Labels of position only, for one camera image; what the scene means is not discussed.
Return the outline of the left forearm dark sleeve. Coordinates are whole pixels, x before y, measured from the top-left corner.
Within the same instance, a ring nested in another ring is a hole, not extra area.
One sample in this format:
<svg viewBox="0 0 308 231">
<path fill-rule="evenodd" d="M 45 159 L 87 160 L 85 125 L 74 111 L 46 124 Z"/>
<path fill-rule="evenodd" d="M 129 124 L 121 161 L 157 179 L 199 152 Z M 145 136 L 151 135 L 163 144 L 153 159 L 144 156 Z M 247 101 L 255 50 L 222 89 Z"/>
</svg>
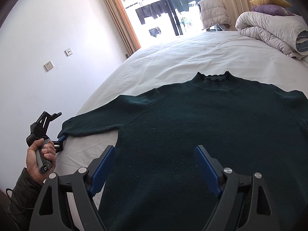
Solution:
<svg viewBox="0 0 308 231">
<path fill-rule="evenodd" d="M 29 230 L 33 210 L 42 189 L 24 168 L 12 190 L 7 216 L 17 230 Z"/>
</svg>

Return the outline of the person's left hand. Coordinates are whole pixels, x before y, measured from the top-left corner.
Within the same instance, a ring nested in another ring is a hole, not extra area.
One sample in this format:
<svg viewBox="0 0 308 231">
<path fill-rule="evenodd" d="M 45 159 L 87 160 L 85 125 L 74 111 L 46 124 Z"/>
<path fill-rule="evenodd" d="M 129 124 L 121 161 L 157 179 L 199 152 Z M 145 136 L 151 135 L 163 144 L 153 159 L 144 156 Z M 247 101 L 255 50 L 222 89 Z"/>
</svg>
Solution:
<svg viewBox="0 0 308 231">
<path fill-rule="evenodd" d="M 41 157 L 44 156 L 46 160 L 51 162 L 51 168 L 45 174 L 41 174 L 40 162 Z M 26 171 L 27 173 L 40 185 L 48 178 L 49 174 L 52 173 L 56 166 L 56 150 L 54 143 L 49 140 L 48 143 L 44 143 L 44 139 L 35 140 L 33 144 L 27 149 L 26 156 Z"/>
</svg>

